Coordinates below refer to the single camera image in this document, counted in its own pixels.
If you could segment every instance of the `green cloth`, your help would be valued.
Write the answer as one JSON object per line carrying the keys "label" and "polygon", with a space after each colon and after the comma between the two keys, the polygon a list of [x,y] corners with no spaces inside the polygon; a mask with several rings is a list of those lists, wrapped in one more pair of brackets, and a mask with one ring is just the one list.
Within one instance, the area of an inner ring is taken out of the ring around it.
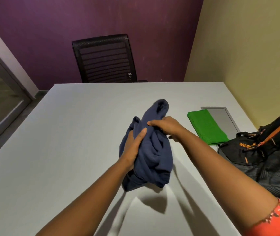
{"label": "green cloth", "polygon": [[228,137],[215,122],[207,109],[187,114],[198,136],[208,145],[217,145],[228,141]]}

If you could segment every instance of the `black chair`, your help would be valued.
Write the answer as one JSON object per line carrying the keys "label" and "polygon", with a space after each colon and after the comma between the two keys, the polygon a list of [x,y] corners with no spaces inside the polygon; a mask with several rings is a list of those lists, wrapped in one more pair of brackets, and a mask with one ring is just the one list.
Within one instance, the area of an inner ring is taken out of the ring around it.
{"label": "black chair", "polygon": [[83,83],[137,82],[127,34],[76,40],[72,47]]}

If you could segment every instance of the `blue cloth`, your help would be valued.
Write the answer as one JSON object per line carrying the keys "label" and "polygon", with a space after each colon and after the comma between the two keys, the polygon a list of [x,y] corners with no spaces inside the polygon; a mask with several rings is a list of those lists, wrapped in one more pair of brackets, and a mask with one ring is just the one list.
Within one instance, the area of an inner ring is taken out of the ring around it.
{"label": "blue cloth", "polygon": [[173,155],[169,140],[161,129],[147,125],[150,120],[161,120],[165,117],[168,108],[166,100],[156,101],[145,112],[141,120],[138,117],[133,118],[122,139],[119,146],[119,157],[124,151],[129,132],[133,130],[133,137],[136,138],[143,128],[147,128],[147,133],[139,147],[134,169],[123,179],[122,187],[125,191],[139,188],[147,182],[163,188],[169,182],[170,172],[173,168]]}

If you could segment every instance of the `table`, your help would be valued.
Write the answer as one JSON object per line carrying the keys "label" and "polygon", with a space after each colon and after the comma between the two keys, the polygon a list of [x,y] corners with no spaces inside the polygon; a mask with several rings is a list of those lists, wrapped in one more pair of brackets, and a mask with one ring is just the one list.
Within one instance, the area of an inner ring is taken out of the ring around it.
{"label": "table", "polygon": [[[226,106],[240,131],[255,131],[222,82],[56,84],[0,150],[0,235],[34,235],[117,159],[134,116],[158,99],[169,116]],[[96,235],[239,235],[179,143],[177,177],[163,190],[120,189]]]}

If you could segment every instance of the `backpack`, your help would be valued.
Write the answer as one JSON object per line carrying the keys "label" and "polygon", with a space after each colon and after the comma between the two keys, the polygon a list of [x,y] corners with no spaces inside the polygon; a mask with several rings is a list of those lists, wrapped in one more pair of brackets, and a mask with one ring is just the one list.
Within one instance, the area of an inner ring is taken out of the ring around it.
{"label": "backpack", "polygon": [[257,132],[239,132],[218,153],[280,198],[280,117]]}

